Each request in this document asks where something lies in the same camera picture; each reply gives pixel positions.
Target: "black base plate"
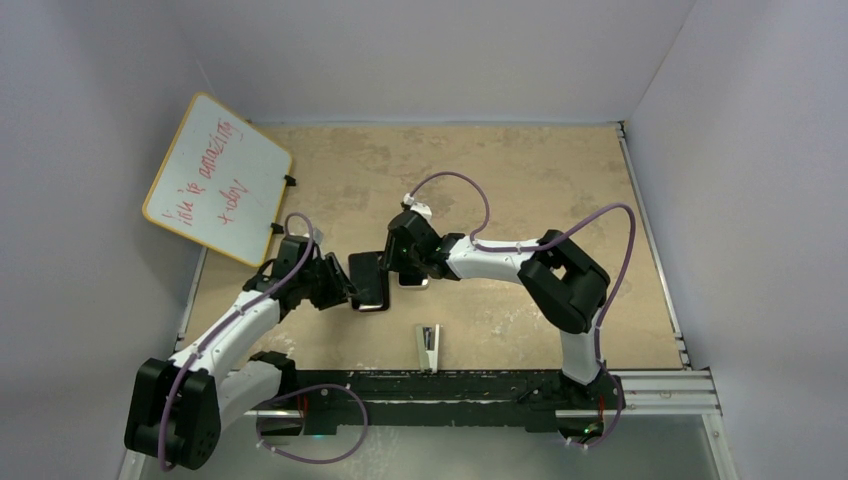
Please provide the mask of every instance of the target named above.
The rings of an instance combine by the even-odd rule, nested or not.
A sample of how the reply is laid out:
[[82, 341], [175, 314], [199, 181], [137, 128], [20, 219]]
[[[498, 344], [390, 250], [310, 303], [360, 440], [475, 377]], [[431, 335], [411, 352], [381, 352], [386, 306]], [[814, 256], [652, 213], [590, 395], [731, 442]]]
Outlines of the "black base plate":
[[[528, 432], [583, 435], [597, 422], [586, 418], [558, 420], [557, 410], [597, 412], [600, 397], [615, 405], [611, 379], [600, 375], [588, 386], [579, 385], [559, 370], [453, 370], [436, 374], [416, 370], [299, 370], [300, 388], [322, 383], [349, 386], [365, 401], [369, 425], [524, 427]], [[286, 388], [294, 390], [292, 385]], [[338, 425], [361, 425], [362, 414], [344, 392], [304, 395], [308, 412], [306, 435], [332, 435]], [[275, 405], [294, 409], [295, 400]]]

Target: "black phone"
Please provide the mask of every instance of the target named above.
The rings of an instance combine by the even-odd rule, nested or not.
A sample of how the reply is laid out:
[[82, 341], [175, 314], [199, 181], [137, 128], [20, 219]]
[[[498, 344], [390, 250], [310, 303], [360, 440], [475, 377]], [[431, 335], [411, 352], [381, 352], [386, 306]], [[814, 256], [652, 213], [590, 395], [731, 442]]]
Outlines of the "black phone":
[[360, 312], [389, 308], [389, 272], [380, 268], [382, 252], [352, 253], [347, 257], [350, 281], [356, 289], [350, 305]]

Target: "whiteboard wooden frame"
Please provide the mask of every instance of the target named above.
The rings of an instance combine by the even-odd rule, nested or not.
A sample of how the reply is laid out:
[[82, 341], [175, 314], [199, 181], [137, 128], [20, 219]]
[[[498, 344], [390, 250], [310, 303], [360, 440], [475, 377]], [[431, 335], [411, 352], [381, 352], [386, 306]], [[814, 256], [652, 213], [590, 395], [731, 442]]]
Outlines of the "whiteboard wooden frame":
[[269, 247], [270, 247], [270, 245], [271, 245], [271, 237], [273, 236], [273, 232], [271, 231], [271, 222], [276, 221], [276, 219], [277, 219], [277, 218], [279, 218], [279, 215], [280, 215], [280, 209], [282, 208], [282, 203], [283, 203], [283, 196], [285, 195], [285, 191], [286, 191], [286, 183], [285, 183], [285, 181], [283, 182], [282, 189], [280, 190], [280, 196], [279, 196], [279, 198], [277, 199], [277, 207], [276, 207], [276, 209], [275, 209], [274, 216], [273, 216], [273, 218], [269, 219], [269, 221], [268, 221], [268, 236], [267, 236], [267, 239], [265, 240], [265, 248], [264, 248], [264, 251], [263, 251], [262, 258], [261, 258], [261, 259], [259, 259], [259, 260], [258, 260], [258, 261], [256, 261], [256, 262], [252, 262], [252, 261], [250, 261], [250, 260], [248, 260], [248, 259], [245, 259], [245, 258], [240, 258], [240, 257], [238, 257], [238, 256], [236, 256], [236, 255], [234, 255], [234, 254], [232, 254], [232, 252], [225, 251], [225, 250], [223, 250], [223, 249], [219, 248], [218, 246], [213, 245], [213, 244], [211, 244], [211, 243], [209, 243], [209, 242], [206, 242], [206, 241], [204, 241], [204, 240], [202, 240], [202, 239], [200, 239], [200, 238], [197, 238], [197, 237], [195, 237], [195, 236], [193, 236], [193, 235], [191, 235], [191, 234], [189, 234], [189, 233], [187, 233], [187, 232], [185, 232], [185, 231], [177, 230], [177, 229], [175, 229], [173, 226], [168, 225], [167, 223], [164, 223], [164, 222], [160, 221], [159, 219], [155, 218], [153, 215], [151, 215], [151, 214], [148, 212], [148, 204], [150, 203], [150, 200], [151, 200], [151, 198], [153, 197], [153, 194], [154, 194], [154, 191], [156, 190], [156, 187], [159, 185], [159, 180], [161, 179], [162, 174], [163, 174], [163, 172], [165, 171], [166, 166], [168, 165], [168, 161], [169, 161], [169, 160], [170, 160], [170, 158], [171, 158], [171, 154], [172, 154], [172, 153], [173, 153], [173, 151], [174, 151], [174, 147], [176, 146], [177, 141], [178, 141], [178, 140], [179, 140], [179, 138], [180, 138], [180, 135], [181, 135], [181, 133], [182, 133], [182, 131], [183, 131], [183, 128], [184, 128], [184, 127], [185, 127], [185, 125], [186, 125], [186, 122], [187, 122], [187, 120], [188, 120], [189, 116], [191, 115], [192, 111], [194, 110], [195, 103], [196, 103], [196, 102], [197, 102], [197, 100], [198, 100], [199, 98], [201, 98], [201, 97], [205, 97], [206, 99], [211, 100], [211, 101], [212, 101], [213, 103], [215, 103], [217, 106], [221, 107], [222, 109], [224, 109], [225, 111], [227, 111], [228, 113], [230, 113], [231, 115], [233, 115], [234, 117], [236, 117], [237, 119], [239, 119], [240, 121], [242, 121], [242, 122], [243, 122], [243, 123], [244, 123], [244, 124], [245, 124], [248, 128], [250, 128], [250, 129], [252, 129], [253, 131], [257, 132], [259, 135], [261, 135], [262, 137], [264, 137], [265, 139], [267, 139], [268, 141], [270, 141], [271, 143], [273, 143], [274, 145], [276, 145], [277, 147], [279, 147], [281, 150], [283, 150], [283, 151], [284, 151], [284, 152], [285, 152], [285, 153], [289, 156], [289, 158], [290, 158], [290, 160], [291, 160], [291, 161], [289, 162], [289, 166], [288, 166], [288, 168], [286, 169], [285, 174], [286, 174], [286, 175], [288, 175], [288, 174], [291, 172], [291, 166], [292, 166], [292, 164], [294, 163], [294, 157], [292, 156], [291, 152], [289, 152], [289, 151], [288, 151], [285, 147], [283, 147], [282, 145], [280, 145], [280, 143], [279, 143], [279, 142], [277, 142], [274, 138], [272, 138], [272, 137], [270, 137], [270, 136], [266, 135], [265, 133], [263, 133], [262, 131], [260, 131], [260, 130], [258, 130], [258, 129], [256, 129], [256, 128], [254, 128], [254, 127], [253, 127], [253, 125], [249, 124], [249, 123], [247, 122], [247, 120], [246, 120], [244, 117], [242, 117], [241, 115], [239, 115], [239, 114], [235, 113], [235, 112], [234, 112], [234, 111], [232, 111], [230, 108], [228, 108], [226, 105], [222, 104], [221, 102], [219, 102], [217, 99], [215, 99], [214, 97], [212, 97], [212, 96], [211, 96], [211, 95], [209, 95], [208, 93], [206, 93], [206, 92], [198, 92], [198, 93], [196, 93], [196, 94], [194, 95], [194, 97], [192, 97], [192, 99], [191, 99], [191, 103], [189, 104], [188, 108], [186, 109], [185, 114], [183, 115], [182, 120], [180, 121], [180, 126], [179, 126], [179, 128], [177, 129], [177, 133], [174, 135], [174, 139], [171, 141], [171, 145], [168, 147], [168, 152], [165, 154], [165, 159], [164, 159], [164, 161], [162, 162], [162, 165], [159, 167], [159, 171], [156, 173], [156, 178], [153, 180], [153, 184], [151, 185], [150, 190], [147, 192], [147, 197], [146, 197], [146, 198], [145, 198], [145, 200], [144, 200], [144, 204], [142, 205], [141, 212], [142, 212], [142, 214], [144, 215], [144, 218], [146, 218], [149, 222], [151, 222], [151, 223], [153, 223], [153, 224], [155, 224], [155, 225], [158, 225], [158, 226], [160, 226], [160, 227], [162, 227], [162, 228], [164, 228], [164, 229], [166, 229], [166, 230], [169, 230], [169, 231], [171, 231], [171, 232], [173, 232], [173, 233], [176, 233], [177, 235], [180, 235], [180, 236], [182, 236], [182, 237], [188, 238], [189, 240], [192, 240], [192, 241], [194, 241], [194, 242], [196, 242], [196, 243], [198, 243], [198, 244], [200, 244], [200, 245], [203, 245], [203, 246], [205, 246], [205, 247], [209, 248], [210, 250], [214, 250], [214, 251], [216, 251], [216, 252], [218, 252], [218, 253], [220, 253], [220, 254], [222, 254], [222, 255], [225, 255], [225, 256], [227, 256], [227, 257], [230, 257], [230, 258], [232, 258], [232, 259], [234, 259], [234, 260], [236, 260], [236, 261], [238, 261], [238, 262], [241, 262], [241, 263], [244, 263], [244, 264], [250, 265], [250, 266], [252, 266], [252, 267], [258, 267], [258, 266], [259, 266], [259, 265], [261, 265], [261, 264], [262, 264], [262, 262], [264, 261], [265, 256], [267, 256], [267, 254], [268, 254], [268, 248], [269, 248]]

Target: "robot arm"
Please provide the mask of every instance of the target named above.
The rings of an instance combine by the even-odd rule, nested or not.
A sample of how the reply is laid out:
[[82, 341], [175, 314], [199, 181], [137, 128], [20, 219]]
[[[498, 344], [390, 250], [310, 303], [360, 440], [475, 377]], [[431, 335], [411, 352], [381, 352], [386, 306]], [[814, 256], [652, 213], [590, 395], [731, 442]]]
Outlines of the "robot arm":
[[[602, 357], [594, 337], [609, 275], [570, 239], [549, 250], [527, 251], [550, 243], [561, 232], [548, 230], [541, 238], [520, 242], [486, 242], [515, 252], [484, 252], [464, 234], [439, 236], [429, 223], [429, 209], [419, 203], [397, 215], [388, 230], [386, 269], [436, 279], [488, 278], [524, 285], [545, 318], [560, 330], [563, 375], [583, 386], [599, 377]], [[562, 267], [565, 274], [557, 278], [554, 271]]]
[[[282, 354], [256, 355], [238, 372], [231, 371], [244, 353], [302, 300], [323, 310], [346, 303], [355, 293], [332, 253], [322, 255], [317, 244], [309, 252], [307, 248], [307, 238], [285, 237], [277, 258], [245, 283], [233, 306], [203, 336], [167, 361], [151, 358], [141, 366], [124, 435], [128, 449], [158, 456], [166, 397], [192, 354], [195, 358], [185, 368], [165, 427], [165, 457], [170, 463], [199, 468], [230, 423], [257, 404], [296, 389], [294, 361]], [[288, 275], [303, 255], [308, 260], [285, 285], [244, 310], [248, 302]], [[271, 272], [264, 273], [269, 266]], [[242, 316], [228, 322], [234, 312], [242, 312]]]

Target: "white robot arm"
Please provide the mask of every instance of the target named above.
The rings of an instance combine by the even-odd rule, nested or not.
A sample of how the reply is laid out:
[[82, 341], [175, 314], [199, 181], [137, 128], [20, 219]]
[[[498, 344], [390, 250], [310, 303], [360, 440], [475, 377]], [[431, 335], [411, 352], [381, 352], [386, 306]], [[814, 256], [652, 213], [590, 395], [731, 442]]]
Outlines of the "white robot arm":
[[[541, 238], [518, 242], [487, 241], [487, 250], [503, 251], [483, 251], [464, 234], [439, 236], [429, 223], [429, 208], [420, 203], [396, 216], [388, 230], [386, 269], [437, 279], [487, 278], [525, 286], [545, 318], [560, 330], [563, 375], [580, 385], [599, 377], [603, 357], [595, 329], [610, 279], [571, 240], [546, 251], [530, 251], [561, 232], [549, 230]], [[557, 278], [554, 271], [560, 267], [566, 272]]]

